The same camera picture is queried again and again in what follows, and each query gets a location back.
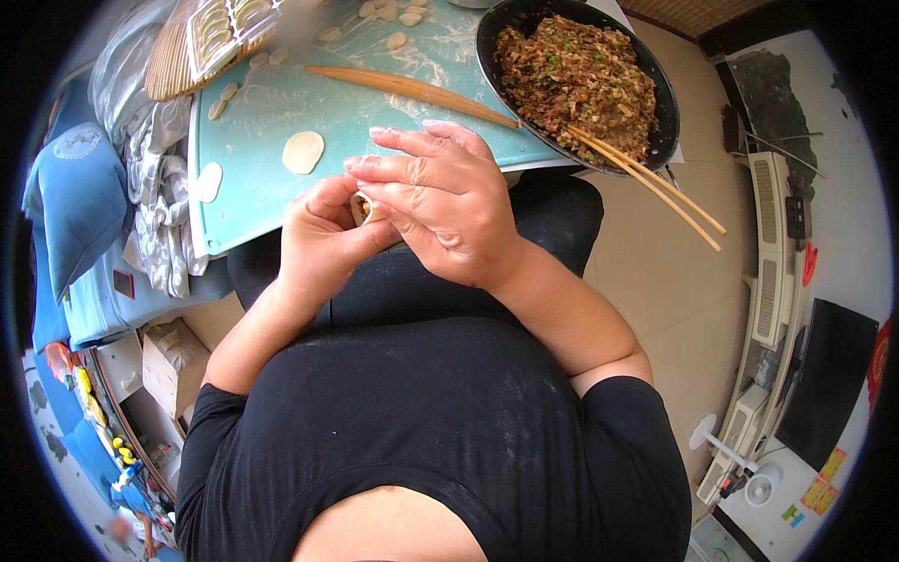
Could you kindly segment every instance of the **phone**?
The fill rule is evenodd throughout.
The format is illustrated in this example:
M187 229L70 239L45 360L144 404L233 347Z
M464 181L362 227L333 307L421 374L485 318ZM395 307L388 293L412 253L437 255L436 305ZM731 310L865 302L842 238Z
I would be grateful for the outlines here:
M121 269L112 270L112 287L116 292L134 299L134 277Z

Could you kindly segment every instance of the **wooden chopsticks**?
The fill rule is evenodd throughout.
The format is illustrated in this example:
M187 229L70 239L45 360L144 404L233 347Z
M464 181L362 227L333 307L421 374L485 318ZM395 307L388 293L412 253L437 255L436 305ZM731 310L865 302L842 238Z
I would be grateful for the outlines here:
M714 228L716 231L718 231L718 233L720 233L722 235L727 233L725 228L722 227L718 223L718 221L712 219L711 215L706 213L699 205L694 203L689 197L687 197L683 193L674 189L665 180L663 180L659 176L653 174L648 168L641 165L639 162L637 162L636 160L634 160L627 154L621 152L617 148L613 147L612 145L599 140L598 138L594 137L593 135L591 135L590 133L588 133L584 130L578 129L574 125L568 125L568 131L572 135L574 135L578 140L583 142L585 145L596 150L597 152L599 152L600 154L602 154L603 156L608 158L613 164L617 165L622 170L624 170L625 172L627 172L628 174L633 176L637 181L641 182L643 185L648 187L649 191L655 193L655 195L658 196L659 199L661 199L662 201L665 202L665 204L667 204L669 207L671 207L672 210L674 210L674 212L676 212L678 215L680 215L682 219L686 220L687 224L689 224L693 228L693 230L696 230L696 232L700 236L702 236L702 238L708 243L708 245L712 246L712 249L714 249L716 252L721 252L721 246L718 245L718 243L715 240L713 240L711 236L708 235L708 232L703 230L702 227L699 224L697 224L697 222L695 220L693 220L693 218L690 215L688 215L686 212L684 212L683 209L681 209L676 204L674 204L674 201L672 201L667 195L662 193L659 190L659 188L657 188L654 185L652 185L651 183L649 183L642 175L638 174L630 166L634 166L637 170L646 174L650 179L652 179L656 183L659 183L660 185L662 185L662 187L664 189L668 190L668 192L670 192L672 195L677 197L680 201L682 201L688 207L690 207L692 210L694 210L697 214L699 214L706 222L708 222L708 224L710 224L712 226L712 228Z
M474 115L475 117L504 125L510 129L517 129L521 126L521 123L517 120L506 117L482 103L469 100L464 95L405 76L368 70L367 68L320 67L314 65L306 66L306 71L312 74L345 80L346 82L353 82L354 84L378 88L394 94L405 95L416 100L456 110L457 112Z

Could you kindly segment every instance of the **finger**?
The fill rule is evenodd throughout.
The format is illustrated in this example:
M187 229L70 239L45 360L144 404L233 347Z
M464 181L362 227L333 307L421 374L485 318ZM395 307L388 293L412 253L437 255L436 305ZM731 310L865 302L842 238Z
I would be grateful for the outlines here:
M346 171L358 180L423 185L459 194L469 191L458 180L461 164L453 158L425 156L354 156L343 161Z
M441 218L453 215L458 195L408 183L357 182L359 190L373 201L413 217L428 227L436 227Z
M356 179L351 175L332 175L313 186L302 201L310 214L336 222L344 229L352 228L352 214L346 205L356 191Z
M434 119L426 119L422 121L422 125L424 126L424 130L428 131L428 134L432 137L448 138L478 158L485 158L490 161L494 160L494 153L490 150L490 147L484 139L468 127L464 127L453 121L440 121Z
M462 157L461 146L446 138L436 138L417 130L402 130L393 127L371 127L369 136L380 147L400 150L409 156Z
M344 255L353 263L364 262L396 240L396 227L389 220L376 220L337 235Z
M415 220L414 217L394 209L389 205L382 206L381 212L387 215L387 220L396 227L396 230L399 231L403 240L409 244L409 249L418 256L419 261L422 260L423 255L436 256L446 253L446 248L441 245L440 240L437 239L437 235L431 232L425 225Z

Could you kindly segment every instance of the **cutting board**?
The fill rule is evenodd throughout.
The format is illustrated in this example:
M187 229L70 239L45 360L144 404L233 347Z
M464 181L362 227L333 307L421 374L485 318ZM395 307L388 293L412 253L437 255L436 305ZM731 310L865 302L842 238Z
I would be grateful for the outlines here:
M408 0L400 4L405 7ZM371 68L448 88L510 114L477 63L475 33L484 10L432 0L427 18L409 28L399 20L363 20L356 14L359 7L359 2L332 2L319 14L321 30L340 26L340 39L291 47L287 60L275 66L251 69L248 60L242 61L198 94L191 123L191 175L195 179L210 162L220 164L223 172L216 199L193 208L192 224L199 229L194 239L202 242L205 252L221 254L280 227L287 204L319 180L342 173L344 158L395 154L371 142L372 125L423 130L425 119L454 120L484 137L500 166L558 159L524 128L508 129L307 73L304 65ZM401 49L388 51L387 38L397 31L408 41ZM210 121L210 105L232 82L240 89L221 117ZM311 174L295 175L281 163L281 153L287 140L304 130L325 138L325 152Z

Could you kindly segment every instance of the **television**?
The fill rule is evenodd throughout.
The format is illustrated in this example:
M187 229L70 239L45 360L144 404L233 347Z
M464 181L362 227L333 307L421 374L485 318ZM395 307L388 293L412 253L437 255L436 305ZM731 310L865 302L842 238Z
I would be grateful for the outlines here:
M865 382L877 322L815 299L806 353L778 439L820 471L840 439Z

